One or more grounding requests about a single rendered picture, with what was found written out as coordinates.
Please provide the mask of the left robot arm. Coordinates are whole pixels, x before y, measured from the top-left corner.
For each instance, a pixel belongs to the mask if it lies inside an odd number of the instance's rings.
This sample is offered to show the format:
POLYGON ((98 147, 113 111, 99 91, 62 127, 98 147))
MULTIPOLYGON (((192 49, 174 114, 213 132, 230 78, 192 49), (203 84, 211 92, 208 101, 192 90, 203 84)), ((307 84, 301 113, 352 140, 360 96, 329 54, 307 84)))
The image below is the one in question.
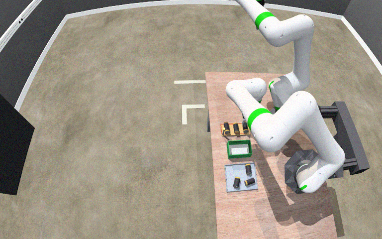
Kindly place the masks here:
POLYGON ((313 193, 344 164, 345 153, 326 126, 313 95, 295 92, 273 115, 260 104, 266 92, 267 84, 261 78, 233 80, 226 86, 227 96, 241 111, 262 150, 276 152, 303 130, 318 155, 312 161, 299 162, 293 175, 301 191, 313 193))

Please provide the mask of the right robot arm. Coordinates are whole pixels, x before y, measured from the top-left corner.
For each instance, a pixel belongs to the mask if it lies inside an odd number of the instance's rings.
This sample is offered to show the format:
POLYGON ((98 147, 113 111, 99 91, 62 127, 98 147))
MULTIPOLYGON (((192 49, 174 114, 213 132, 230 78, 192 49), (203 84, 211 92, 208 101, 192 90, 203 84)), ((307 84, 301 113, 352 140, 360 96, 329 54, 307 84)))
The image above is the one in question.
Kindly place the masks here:
POLYGON ((270 45, 281 47, 293 41, 294 61, 292 72, 276 77, 269 82, 269 89, 276 113, 292 94, 302 91, 309 86, 309 63, 314 22, 309 16, 304 14, 279 21, 257 2, 261 0, 235 1, 244 8, 270 45))

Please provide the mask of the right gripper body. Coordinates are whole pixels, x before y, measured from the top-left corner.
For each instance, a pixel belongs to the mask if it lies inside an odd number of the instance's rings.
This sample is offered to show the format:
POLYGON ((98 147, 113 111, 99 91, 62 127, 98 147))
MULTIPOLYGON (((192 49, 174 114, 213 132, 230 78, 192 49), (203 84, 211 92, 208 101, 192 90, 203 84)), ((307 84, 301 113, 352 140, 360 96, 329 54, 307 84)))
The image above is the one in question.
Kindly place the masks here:
POLYGON ((257 1, 259 4, 261 4, 262 6, 265 5, 265 0, 261 0, 261 1, 257 1))

